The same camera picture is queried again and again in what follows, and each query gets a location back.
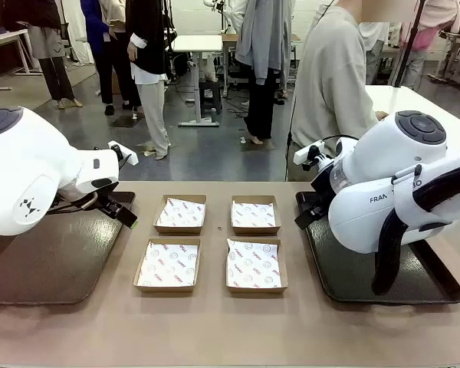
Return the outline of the white side table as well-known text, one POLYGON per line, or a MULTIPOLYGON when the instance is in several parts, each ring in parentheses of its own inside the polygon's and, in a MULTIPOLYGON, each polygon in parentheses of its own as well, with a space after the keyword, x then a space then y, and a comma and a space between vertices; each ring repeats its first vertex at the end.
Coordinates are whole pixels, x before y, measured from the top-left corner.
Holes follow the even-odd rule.
POLYGON ((447 133, 448 154, 460 150, 460 119, 447 110, 407 87, 366 85, 366 92, 373 102, 374 110, 390 114, 401 110, 418 110, 436 118, 447 133))

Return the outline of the black stand pole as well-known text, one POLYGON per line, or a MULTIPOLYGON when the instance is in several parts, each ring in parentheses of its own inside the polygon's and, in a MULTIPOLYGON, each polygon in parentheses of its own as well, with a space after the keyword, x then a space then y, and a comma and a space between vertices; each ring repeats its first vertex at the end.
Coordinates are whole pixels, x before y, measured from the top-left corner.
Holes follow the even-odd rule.
POLYGON ((414 22, 412 23, 412 27, 409 29, 409 37, 407 38, 407 42, 402 47, 402 52, 399 54, 399 63, 396 68, 396 76, 391 85, 393 87, 400 87, 404 71, 406 69, 406 64, 409 59, 410 52, 412 50, 413 42, 416 38, 416 35, 419 30, 419 22, 422 15, 422 10, 424 9, 426 0, 419 0, 416 8, 416 16, 414 22))

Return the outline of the bystander in grey hoodie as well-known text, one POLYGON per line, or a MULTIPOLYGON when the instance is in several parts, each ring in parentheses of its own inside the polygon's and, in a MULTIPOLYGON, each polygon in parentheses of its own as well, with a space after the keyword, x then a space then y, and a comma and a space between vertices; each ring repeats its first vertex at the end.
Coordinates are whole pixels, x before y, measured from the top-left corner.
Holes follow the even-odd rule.
POLYGON ((251 143, 271 138, 274 93, 290 48, 290 0, 245 0, 236 60, 248 70, 249 107, 244 122, 251 143))

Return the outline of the bystander in pink top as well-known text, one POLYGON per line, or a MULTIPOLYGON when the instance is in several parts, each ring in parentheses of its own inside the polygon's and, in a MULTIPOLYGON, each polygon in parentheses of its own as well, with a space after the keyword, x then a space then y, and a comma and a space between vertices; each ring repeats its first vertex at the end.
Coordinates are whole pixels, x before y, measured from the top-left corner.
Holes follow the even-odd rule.
POLYGON ((422 75, 427 50, 439 31, 446 28, 451 33, 459 32, 460 1, 425 0, 402 77, 404 87, 414 88, 422 75))

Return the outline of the brown plastic tray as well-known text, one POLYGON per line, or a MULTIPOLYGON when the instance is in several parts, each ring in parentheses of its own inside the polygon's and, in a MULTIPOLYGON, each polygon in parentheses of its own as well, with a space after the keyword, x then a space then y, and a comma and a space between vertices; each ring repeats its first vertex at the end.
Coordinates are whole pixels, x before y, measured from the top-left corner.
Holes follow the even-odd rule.
POLYGON ((122 228, 93 210, 49 215, 23 234, 0 236, 0 305, 83 301, 122 228))

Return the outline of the large black textured tray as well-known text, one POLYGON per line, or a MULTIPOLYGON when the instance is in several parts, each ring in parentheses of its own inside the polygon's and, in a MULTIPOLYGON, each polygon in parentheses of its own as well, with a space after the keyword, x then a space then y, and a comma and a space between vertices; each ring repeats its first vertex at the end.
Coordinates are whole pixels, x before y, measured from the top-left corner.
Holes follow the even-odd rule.
POLYGON ((400 269, 386 294, 371 290, 375 255, 343 247, 321 218, 305 228, 324 293, 340 303, 428 305, 460 303, 460 284, 425 240, 401 248, 400 269))

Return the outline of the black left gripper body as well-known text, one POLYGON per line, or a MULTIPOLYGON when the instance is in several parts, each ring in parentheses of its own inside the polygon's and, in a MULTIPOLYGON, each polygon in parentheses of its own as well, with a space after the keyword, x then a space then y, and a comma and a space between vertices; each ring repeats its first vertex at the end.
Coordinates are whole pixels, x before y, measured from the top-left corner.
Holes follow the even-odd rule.
POLYGON ((111 183, 96 191, 97 199, 93 203, 93 209, 101 211, 105 215, 117 215, 119 204, 111 198, 111 194, 118 186, 118 182, 111 183))

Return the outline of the bystander in blue coat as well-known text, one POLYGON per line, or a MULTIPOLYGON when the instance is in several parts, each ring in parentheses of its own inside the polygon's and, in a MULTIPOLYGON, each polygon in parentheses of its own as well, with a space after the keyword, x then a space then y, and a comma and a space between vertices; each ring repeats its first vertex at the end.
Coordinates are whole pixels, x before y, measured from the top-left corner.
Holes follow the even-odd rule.
POLYGON ((94 57, 99 76, 100 95, 105 106, 104 114, 114 115, 112 74, 117 75, 123 107, 130 105, 130 82, 127 66, 121 54, 125 38, 124 0, 80 0, 87 42, 94 57))

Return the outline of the person in beige sweater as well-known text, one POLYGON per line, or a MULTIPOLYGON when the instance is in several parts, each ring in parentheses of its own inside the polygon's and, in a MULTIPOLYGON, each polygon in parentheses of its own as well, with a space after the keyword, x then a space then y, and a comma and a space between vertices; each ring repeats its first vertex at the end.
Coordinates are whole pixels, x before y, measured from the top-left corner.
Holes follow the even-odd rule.
POLYGON ((306 172, 293 163, 294 154, 320 140, 324 150, 335 151, 333 139, 340 133, 337 118, 347 101, 366 92, 366 51, 360 34, 364 0, 332 0, 316 11, 299 63, 287 150, 287 180, 310 182, 306 172))

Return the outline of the black step stool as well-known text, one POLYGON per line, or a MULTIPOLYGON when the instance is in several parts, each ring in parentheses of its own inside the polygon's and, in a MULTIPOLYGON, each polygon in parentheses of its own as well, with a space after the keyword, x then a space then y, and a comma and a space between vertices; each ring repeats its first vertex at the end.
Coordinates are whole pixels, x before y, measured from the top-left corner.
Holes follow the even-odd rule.
POLYGON ((202 113, 214 109, 222 112, 222 97, 218 81, 201 80, 199 82, 200 110, 202 113))

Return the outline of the white standing desk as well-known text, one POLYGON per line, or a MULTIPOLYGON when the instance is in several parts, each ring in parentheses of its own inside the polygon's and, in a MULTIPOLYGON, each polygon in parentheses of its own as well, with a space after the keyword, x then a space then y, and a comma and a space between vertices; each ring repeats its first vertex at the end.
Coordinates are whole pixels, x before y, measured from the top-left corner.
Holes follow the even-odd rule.
POLYGON ((219 123, 212 120, 211 117, 202 117, 201 100, 200 100, 200 68, 199 62, 204 53, 213 53, 222 51, 222 37, 220 35, 178 35, 171 45, 175 52, 190 53, 189 67, 192 76, 193 102, 195 109, 195 119, 180 122, 178 127, 219 127, 219 123))

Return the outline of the figure in white clothes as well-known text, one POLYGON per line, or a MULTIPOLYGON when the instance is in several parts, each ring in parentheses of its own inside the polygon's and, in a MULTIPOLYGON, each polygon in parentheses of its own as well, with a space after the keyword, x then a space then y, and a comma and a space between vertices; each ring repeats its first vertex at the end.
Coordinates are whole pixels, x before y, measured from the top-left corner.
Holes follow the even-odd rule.
POLYGON ((371 85, 378 72, 383 46, 388 41, 389 22, 362 22, 360 33, 366 51, 366 84, 371 85))

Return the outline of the person's right forearm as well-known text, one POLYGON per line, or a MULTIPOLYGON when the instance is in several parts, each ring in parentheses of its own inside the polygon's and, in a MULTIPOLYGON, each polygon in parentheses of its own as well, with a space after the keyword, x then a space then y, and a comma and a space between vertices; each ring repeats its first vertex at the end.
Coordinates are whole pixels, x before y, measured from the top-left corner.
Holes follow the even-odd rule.
POLYGON ((368 94, 351 98, 346 105, 345 111, 342 111, 337 118, 341 134, 360 138, 379 122, 368 94))

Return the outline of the bystander in grey skirt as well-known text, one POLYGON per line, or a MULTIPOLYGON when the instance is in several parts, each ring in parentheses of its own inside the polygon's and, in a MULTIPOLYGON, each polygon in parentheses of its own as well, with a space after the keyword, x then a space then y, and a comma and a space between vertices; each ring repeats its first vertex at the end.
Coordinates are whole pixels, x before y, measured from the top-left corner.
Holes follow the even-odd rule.
POLYGON ((83 104, 74 96, 68 78, 64 57, 65 49, 61 41, 61 19, 55 0, 25 0, 27 7, 28 34, 33 56, 38 60, 42 74, 59 110, 64 109, 63 99, 74 106, 83 104))

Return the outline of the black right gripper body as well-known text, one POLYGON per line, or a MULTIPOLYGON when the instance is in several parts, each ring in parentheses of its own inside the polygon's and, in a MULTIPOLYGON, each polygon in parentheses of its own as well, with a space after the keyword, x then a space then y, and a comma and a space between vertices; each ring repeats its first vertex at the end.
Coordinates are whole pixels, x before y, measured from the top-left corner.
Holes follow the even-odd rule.
POLYGON ((325 210, 329 209, 329 206, 336 195, 332 185, 330 184, 330 173, 333 167, 333 162, 328 163, 325 167, 318 171, 317 175, 310 183, 312 188, 320 197, 320 206, 325 210))

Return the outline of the white workbench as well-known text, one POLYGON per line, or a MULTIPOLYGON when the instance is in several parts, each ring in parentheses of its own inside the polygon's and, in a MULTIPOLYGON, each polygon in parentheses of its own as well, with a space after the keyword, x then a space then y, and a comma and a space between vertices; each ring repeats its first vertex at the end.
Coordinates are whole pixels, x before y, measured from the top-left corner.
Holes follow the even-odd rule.
MULTIPOLYGON (((21 59, 22 69, 21 71, 14 72, 14 75, 38 75, 38 73, 29 67, 29 65, 32 64, 31 52, 29 50, 30 44, 24 44, 21 37, 24 37, 26 41, 29 41, 28 31, 26 29, 22 29, 20 31, 7 31, 2 33, 0 34, 0 47, 7 44, 14 44, 16 46, 19 57, 21 59)), ((0 91, 7 91, 11 89, 11 87, 0 87, 0 91)))

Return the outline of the bystander in black jacket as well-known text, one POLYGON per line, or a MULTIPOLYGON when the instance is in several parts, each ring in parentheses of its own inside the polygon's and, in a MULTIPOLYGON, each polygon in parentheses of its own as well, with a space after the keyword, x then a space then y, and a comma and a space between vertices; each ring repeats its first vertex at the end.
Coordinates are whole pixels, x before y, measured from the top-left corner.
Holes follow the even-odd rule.
POLYGON ((164 159, 170 141, 163 109, 165 103, 165 43, 161 0, 126 0, 127 53, 138 90, 155 159, 164 159))

